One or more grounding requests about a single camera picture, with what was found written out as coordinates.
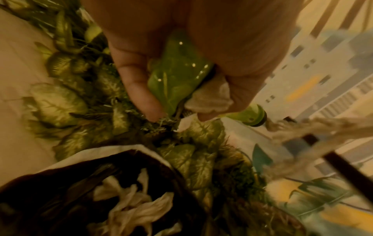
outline shiny green object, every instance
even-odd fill
[[[161,59],[152,66],[148,88],[172,116],[179,102],[193,93],[213,65],[196,50],[185,31],[175,30]]]
[[[267,114],[258,104],[252,103],[245,110],[223,115],[233,120],[241,121],[247,126],[258,127],[265,123]]]

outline trash bag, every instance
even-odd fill
[[[141,169],[149,175],[148,194],[152,199],[173,192],[173,206],[152,224],[153,235],[181,223],[175,235],[201,235],[207,214],[187,190],[183,177],[159,160],[137,150],[128,150],[21,176],[0,188],[0,236],[89,235],[87,225],[101,223],[118,203],[118,197],[93,201],[93,190],[108,176],[123,188],[137,183]],[[131,235],[146,235],[135,229]]]

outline person's right hand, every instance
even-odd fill
[[[185,27],[197,49],[219,66],[234,104],[244,110],[288,50],[301,0],[82,0],[109,41],[133,103],[148,120],[165,116],[147,88],[147,59]],[[199,114],[202,121],[219,113]]]

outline floor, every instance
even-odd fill
[[[0,186],[55,163],[51,143],[35,139],[21,124],[23,96],[30,84],[48,82],[34,42],[53,47],[50,38],[27,22],[0,10]]]

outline hand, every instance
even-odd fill
[[[234,104],[245,109],[285,56],[301,0],[83,0],[101,26],[129,97],[148,120],[166,114],[147,88],[147,59],[168,34],[185,27],[197,48],[219,66]],[[199,114],[202,121],[219,113]]]

